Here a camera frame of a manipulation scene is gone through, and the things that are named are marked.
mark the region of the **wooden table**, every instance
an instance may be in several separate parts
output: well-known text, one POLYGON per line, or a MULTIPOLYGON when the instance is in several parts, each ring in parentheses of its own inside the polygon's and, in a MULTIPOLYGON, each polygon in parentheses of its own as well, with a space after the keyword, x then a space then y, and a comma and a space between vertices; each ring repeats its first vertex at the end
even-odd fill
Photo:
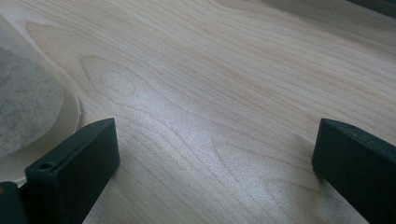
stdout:
POLYGON ((0 0, 121 165, 85 223, 364 223, 320 118, 396 143, 396 20, 343 0, 0 0))

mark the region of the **wood grain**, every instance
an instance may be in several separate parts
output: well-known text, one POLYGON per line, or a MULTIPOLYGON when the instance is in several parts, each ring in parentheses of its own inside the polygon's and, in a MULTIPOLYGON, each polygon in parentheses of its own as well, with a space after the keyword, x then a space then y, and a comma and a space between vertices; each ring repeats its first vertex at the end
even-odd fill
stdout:
POLYGON ((121 166, 85 223, 364 223, 320 118, 396 143, 396 21, 342 0, 0 1, 121 166))

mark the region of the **tabletop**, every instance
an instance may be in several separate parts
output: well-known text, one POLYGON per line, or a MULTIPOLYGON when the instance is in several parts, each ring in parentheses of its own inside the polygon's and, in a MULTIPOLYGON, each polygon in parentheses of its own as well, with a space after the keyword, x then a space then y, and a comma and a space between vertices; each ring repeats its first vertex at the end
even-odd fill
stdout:
POLYGON ((321 118, 396 143, 396 20, 344 0, 0 0, 121 164, 84 223, 365 223, 321 118))

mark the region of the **dark green object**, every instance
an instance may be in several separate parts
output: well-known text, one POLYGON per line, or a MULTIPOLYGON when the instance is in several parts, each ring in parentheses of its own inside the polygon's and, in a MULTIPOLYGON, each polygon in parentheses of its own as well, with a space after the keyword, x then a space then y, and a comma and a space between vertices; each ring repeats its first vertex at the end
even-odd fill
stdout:
POLYGON ((395 146, 352 125, 322 119, 312 165, 370 223, 395 220, 395 146))
POLYGON ((396 0, 347 0, 362 7, 370 8, 392 18, 396 18, 396 0))
POLYGON ((114 119, 87 125, 26 168, 27 183, 19 192, 13 183, 14 190, 3 190, 0 223, 23 223, 20 213, 30 224, 82 223, 119 165, 114 119), (6 197, 12 199, 4 203, 6 197))

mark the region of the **gray textured surface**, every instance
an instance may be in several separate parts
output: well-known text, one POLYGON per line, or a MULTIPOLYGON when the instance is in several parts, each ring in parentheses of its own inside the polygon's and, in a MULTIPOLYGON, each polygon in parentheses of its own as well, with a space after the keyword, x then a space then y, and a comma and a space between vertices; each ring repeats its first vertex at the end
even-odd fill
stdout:
POLYGON ((63 100, 62 87, 43 68, 0 48, 0 158, 47 132, 63 100))

